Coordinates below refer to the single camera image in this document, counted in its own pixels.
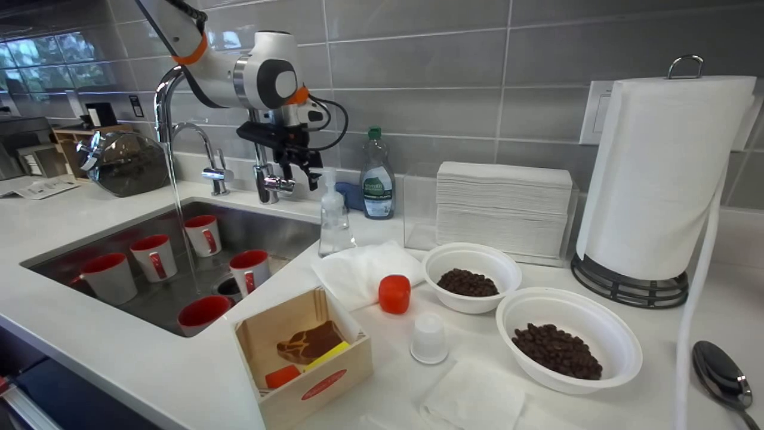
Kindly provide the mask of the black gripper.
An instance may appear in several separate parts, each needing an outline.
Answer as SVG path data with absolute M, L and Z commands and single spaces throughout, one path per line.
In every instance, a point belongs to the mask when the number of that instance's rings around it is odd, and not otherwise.
M 307 177 L 307 189 L 315 191 L 323 177 L 323 158 L 310 146 L 310 131 L 321 131 L 329 125 L 329 112 L 317 103 L 288 106 L 281 111 L 251 111 L 249 120 L 236 128 L 245 142 L 256 144 L 256 187 L 260 203 L 278 203 L 279 195 L 272 189 L 272 161 L 288 169 L 302 167 Z

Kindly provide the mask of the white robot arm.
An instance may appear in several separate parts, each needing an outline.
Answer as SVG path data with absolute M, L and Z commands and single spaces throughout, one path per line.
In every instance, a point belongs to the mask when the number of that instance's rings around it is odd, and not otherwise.
M 256 164 L 262 203 L 293 189 L 293 167 L 303 169 L 315 191 L 323 161 L 307 134 L 327 112 L 302 80 L 297 39 L 286 32 L 259 32 L 249 53 L 218 53 L 205 33 L 207 15 L 187 0 L 137 4 L 174 59 L 152 95 L 157 142 L 173 144 L 173 94 L 187 82 L 199 103 L 249 112 L 236 136 L 272 150 L 270 161 Z

